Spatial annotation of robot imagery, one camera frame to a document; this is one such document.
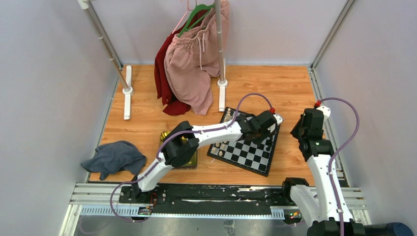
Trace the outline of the black and white chessboard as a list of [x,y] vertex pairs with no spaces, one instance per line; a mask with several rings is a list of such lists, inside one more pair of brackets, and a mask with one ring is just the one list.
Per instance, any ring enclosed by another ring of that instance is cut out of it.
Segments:
[[[220,147],[216,147],[216,143],[211,144],[207,151],[207,156],[267,177],[273,160],[279,130],[280,126],[269,136],[273,137],[270,151],[266,151],[267,137],[258,145],[251,141],[226,141],[220,143]],[[217,148],[218,152],[216,154],[211,153],[212,148]],[[220,150],[224,152],[223,156],[218,155]]]

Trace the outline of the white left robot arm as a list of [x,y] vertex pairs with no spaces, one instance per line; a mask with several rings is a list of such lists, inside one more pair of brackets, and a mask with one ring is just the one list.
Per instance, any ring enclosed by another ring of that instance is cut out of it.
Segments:
[[201,147],[235,141],[251,141],[260,144],[271,136],[283,122],[283,118],[270,110],[247,118],[234,114],[232,120],[206,126],[192,126],[188,121],[181,122],[160,145],[155,160],[133,178],[132,197],[139,203],[150,199],[151,191],[173,168],[186,164]]

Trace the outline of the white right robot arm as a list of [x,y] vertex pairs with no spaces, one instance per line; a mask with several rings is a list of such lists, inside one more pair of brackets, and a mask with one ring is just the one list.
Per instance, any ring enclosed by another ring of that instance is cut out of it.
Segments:
[[313,175],[316,194],[305,179],[288,177],[282,185],[281,199],[299,208],[308,236],[363,236],[364,226],[354,221],[342,196],[332,157],[334,149],[324,138],[323,126],[329,116],[326,106],[307,108],[291,131]]

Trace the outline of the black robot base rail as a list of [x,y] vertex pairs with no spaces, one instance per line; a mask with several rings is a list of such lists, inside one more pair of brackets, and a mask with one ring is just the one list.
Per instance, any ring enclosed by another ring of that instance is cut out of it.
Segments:
[[280,186],[160,183],[143,200],[129,184],[78,183],[66,216],[114,217],[130,223],[152,218],[281,220],[288,224],[317,220],[317,209],[303,210]]

